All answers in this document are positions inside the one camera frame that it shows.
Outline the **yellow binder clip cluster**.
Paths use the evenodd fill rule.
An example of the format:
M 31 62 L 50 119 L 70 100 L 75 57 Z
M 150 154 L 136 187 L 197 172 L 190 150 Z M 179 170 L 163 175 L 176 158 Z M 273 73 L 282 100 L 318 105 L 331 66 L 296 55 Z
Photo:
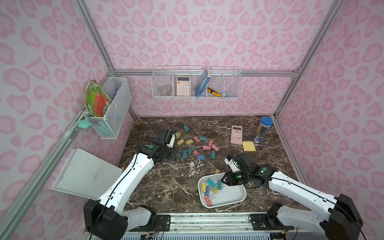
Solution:
M 208 183 L 201 183 L 201 192 L 204 193 L 207 188 L 211 188 L 210 194 L 216 194 L 219 192 L 218 186 L 216 185 L 215 188 L 212 188 Z

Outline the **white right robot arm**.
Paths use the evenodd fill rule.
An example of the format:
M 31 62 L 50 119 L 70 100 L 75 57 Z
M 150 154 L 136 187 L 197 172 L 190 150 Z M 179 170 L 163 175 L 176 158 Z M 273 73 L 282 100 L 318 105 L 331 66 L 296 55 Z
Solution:
M 364 222 L 353 200 L 338 197 L 306 186 L 267 164 L 258 165 L 247 153 L 227 156 L 226 172 L 222 182 L 227 186 L 253 183 L 255 188 L 266 188 L 283 194 L 307 210 L 274 204 L 262 218 L 264 225 L 275 230 L 280 226 L 298 227 L 327 237 L 329 240 L 357 240 L 363 237 Z

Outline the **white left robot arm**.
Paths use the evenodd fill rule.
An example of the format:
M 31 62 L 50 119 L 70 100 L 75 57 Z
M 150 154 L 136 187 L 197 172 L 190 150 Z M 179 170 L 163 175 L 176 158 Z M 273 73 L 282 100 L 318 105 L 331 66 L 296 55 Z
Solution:
M 163 160 L 178 162 L 183 151 L 175 147 L 173 129 L 160 129 L 155 137 L 139 144 L 133 159 L 115 183 L 97 200 L 88 200 L 84 206 L 86 231 L 100 240 L 120 240 L 127 231 L 142 232 L 142 240 L 154 239 L 170 230 L 171 217 L 157 215 L 142 205 L 125 211 L 134 190 L 143 177 Z

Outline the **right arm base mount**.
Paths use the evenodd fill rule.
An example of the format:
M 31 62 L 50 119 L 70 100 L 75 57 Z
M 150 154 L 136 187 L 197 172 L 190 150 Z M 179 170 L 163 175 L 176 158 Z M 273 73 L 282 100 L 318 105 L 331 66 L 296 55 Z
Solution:
M 249 222 L 252 223 L 254 231 L 269 231 L 269 230 L 294 230 L 294 226 L 285 226 L 277 218 L 277 212 L 282 207 L 282 204 L 275 203 L 264 214 L 250 214 L 248 216 Z

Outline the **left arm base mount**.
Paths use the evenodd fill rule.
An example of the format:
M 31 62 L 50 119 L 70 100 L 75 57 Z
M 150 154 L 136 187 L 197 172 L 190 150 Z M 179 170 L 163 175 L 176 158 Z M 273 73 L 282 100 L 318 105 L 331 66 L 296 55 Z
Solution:
M 127 218 L 129 232 L 153 232 L 170 230 L 171 216 L 157 214 L 155 209 L 141 205 L 137 209 L 124 211 L 122 216 Z

